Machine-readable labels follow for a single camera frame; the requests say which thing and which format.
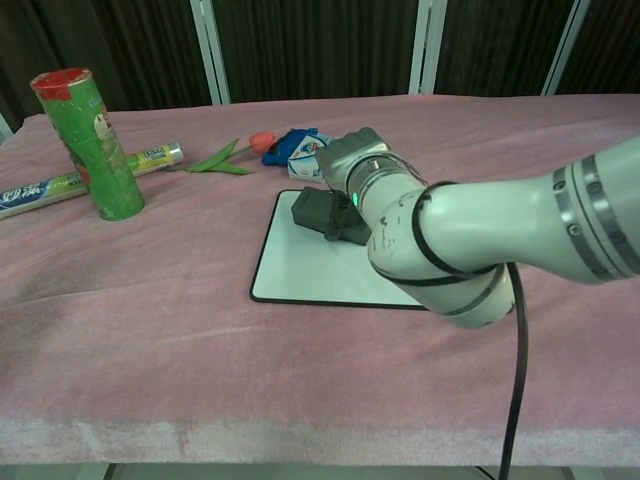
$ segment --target pringles can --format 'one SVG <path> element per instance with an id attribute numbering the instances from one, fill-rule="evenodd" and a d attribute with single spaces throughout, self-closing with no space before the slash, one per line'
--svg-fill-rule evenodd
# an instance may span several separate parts
<path id="1" fill-rule="evenodd" d="M 88 68 L 43 73 L 31 81 L 105 220 L 132 217 L 144 207 L 127 156 L 111 127 Z"/>

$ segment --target dark curtain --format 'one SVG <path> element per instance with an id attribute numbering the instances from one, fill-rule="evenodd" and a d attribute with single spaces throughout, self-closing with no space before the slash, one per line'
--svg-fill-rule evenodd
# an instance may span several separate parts
<path id="1" fill-rule="evenodd" d="M 29 82 L 89 67 L 110 110 L 211 103 L 186 0 L 4 0 L 0 111 L 15 130 L 41 112 Z"/>
<path id="2" fill-rule="evenodd" d="M 449 0 L 435 93 L 539 95 L 573 0 Z"/>
<path id="3" fill-rule="evenodd" d="M 640 93 L 638 0 L 591 0 L 557 93 Z"/>
<path id="4" fill-rule="evenodd" d="M 214 0 L 233 102 L 406 93 L 417 0 Z"/>

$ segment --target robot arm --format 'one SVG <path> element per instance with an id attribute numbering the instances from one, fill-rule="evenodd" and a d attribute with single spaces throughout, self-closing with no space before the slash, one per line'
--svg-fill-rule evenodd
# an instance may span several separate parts
<path id="1" fill-rule="evenodd" d="M 372 267 L 458 326 L 512 308 L 506 262 L 588 284 L 640 274 L 640 137 L 541 177 L 426 188 L 370 128 L 316 157 L 371 229 Z"/>

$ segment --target black cable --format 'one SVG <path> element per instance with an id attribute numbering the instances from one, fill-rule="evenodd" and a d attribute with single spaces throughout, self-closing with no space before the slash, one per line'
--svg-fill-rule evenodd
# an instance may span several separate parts
<path id="1" fill-rule="evenodd" d="M 496 477 L 494 477 L 493 475 L 491 475 L 489 472 L 487 472 L 484 468 L 482 467 L 475 467 L 477 470 L 481 471 L 482 474 L 487 477 L 489 480 L 496 480 Z"/>
<path id="2" fill-rule="evenodd" d="M 507 269 L 511 276 L 513 285 L 513 296 L 516 301 L 516 319 L 518 325 L 518 353 L 516 359 L 516 375 L 513 382 L 513 393 L 511 394 L 511 405 L 509 406 L 509 417 L 507 418 L 507 429 L 504 434 L 502 445 L 502 459 L 500 460 L 500 475 L 498 480 L 508 480 L 509 469 L 511 468 L 511 455 L 513 453 L 513 442 L 516 438 L 518 428 L 518 417 L 522 406 L 522 396 L 524 385 L 527 379 L 527 361 L 529 354 L 529 329 L 527 326 L 527 304 L 524 299 L 524 289 L 522 280 L 515 263 L 508 263 Z"/>

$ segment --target pink tablecloth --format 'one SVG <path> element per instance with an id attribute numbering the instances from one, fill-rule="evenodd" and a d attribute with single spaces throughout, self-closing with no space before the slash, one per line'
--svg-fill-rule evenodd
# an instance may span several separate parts
<path id="1" fill-rule="evenodd" d="M 400 96 L 113 113 L 127 151 L 188 162 L 234 137 L 369 125 L 430 181 L 548 172 L 640 134 L 640 96 Z M 513 318 L 267 305 L 249 285 L 286 172 L 157 173 L 147 207 L 84 196 L 0 221 L 0 462 L 496 464 Z M 70 169 L 44 116 L 0 147 L 0 190 Z M 522 268 L 531 359 L 516 464 L 640 466 L 637 281 Z"/>

